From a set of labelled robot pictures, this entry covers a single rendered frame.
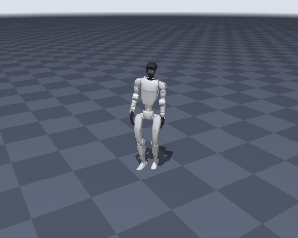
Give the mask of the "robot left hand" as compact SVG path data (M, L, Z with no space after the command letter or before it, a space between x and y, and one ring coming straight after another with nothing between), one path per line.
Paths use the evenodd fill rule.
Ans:
M161 117L161 120L162 120L162 122L161 122L161 129L162 129L162 127L164 125L164 121L165 121L164 117Z

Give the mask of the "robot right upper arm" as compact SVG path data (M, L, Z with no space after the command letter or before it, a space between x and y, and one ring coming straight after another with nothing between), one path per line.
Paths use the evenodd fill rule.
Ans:
M139 90L140 90L140 84L141 84L142 78L137 78L134 82L134 94L133 99L138 100L139 99Z

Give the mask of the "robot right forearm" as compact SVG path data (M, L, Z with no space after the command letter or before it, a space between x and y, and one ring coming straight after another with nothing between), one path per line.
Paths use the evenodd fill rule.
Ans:
M134 112L134 110L135 110L135 108L136 108L136 103L137 103L137 101L134 100L134 99L132 98L131 106L130 106L130 110L129 110L129 113L130 113L130 114L131 114L131 111Z

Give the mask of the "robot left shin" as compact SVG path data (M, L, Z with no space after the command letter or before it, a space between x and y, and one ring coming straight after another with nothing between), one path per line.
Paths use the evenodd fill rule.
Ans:
M157 162L157 158L158 158L158 153L159 153L159 140L158 140L158 145L157 146L154 145L152 147L152 154L154 157L154 161L156 160L156 162Z

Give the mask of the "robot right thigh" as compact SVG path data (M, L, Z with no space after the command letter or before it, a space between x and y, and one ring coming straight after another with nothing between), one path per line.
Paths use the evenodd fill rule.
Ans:
M142 132L143 132L143 113L139 113L135 116L134 119L134 134L136 142L139 143L139 145L143 146L145 144L145 139L142 138Z

